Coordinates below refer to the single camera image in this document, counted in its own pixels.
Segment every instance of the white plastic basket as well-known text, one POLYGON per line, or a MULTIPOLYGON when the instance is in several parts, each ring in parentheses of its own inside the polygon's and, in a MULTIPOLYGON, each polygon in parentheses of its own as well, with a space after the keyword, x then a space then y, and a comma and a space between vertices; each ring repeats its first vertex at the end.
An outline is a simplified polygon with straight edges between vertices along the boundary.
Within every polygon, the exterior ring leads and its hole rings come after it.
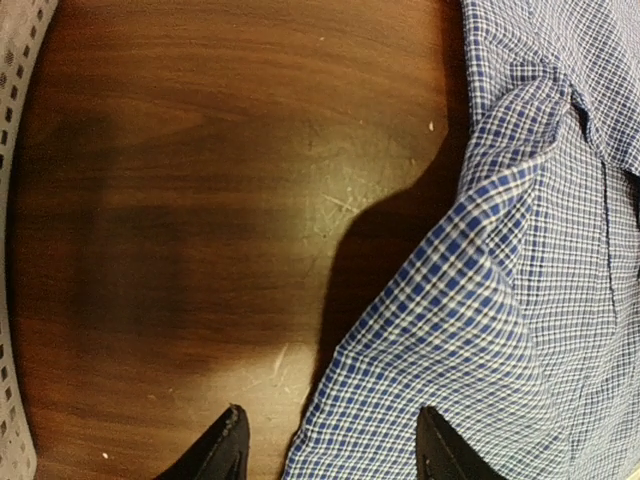
POLYGON ((0 0, 0 480, 32 479, 36 454, 13 363, 5 277, 7 192, 27 85, 57 0, 0 0))

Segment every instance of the table surface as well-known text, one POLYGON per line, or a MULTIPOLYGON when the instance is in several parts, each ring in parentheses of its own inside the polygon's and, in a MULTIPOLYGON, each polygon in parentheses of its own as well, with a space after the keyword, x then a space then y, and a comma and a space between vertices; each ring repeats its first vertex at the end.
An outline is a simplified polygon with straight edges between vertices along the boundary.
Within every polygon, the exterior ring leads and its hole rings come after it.
POLYGON ((450 207, 455 0, 67 0, 9 203, 38 478, 151 478, 228 406, 281 472, 340 338, 450 207))

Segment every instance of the clothing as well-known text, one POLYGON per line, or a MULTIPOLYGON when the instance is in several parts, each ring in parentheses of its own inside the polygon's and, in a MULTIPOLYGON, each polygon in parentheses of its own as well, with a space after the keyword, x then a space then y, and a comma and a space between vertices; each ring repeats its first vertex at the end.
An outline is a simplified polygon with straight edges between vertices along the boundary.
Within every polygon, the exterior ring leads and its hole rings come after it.
POLYGON ((509 479, 640 463, 640 4, 463 0, 456 204, 335 352, 284 477, 416 477, 433 405, 509 479))

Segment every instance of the shirt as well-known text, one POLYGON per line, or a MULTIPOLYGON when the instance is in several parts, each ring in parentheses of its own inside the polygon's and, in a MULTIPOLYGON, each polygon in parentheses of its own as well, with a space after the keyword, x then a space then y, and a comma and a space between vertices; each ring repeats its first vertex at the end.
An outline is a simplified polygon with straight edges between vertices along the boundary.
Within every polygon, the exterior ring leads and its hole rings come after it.
POLYGON ((510 479, 640 463, 640 4, 462 5, 456 203, 336 349, 286 479, 415 478, 426 405, 510 479))

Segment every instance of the laundry basket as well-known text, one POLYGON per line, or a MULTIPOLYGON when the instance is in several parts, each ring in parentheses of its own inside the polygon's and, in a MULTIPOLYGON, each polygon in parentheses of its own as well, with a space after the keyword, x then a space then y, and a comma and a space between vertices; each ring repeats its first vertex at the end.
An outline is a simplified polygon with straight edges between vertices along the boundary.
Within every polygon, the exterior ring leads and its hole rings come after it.
POLYGON ((36 455, 13 363, 5 278, 7 192, 27 85, 57 0, 0 0, 0 480, 35 475, 36 455))

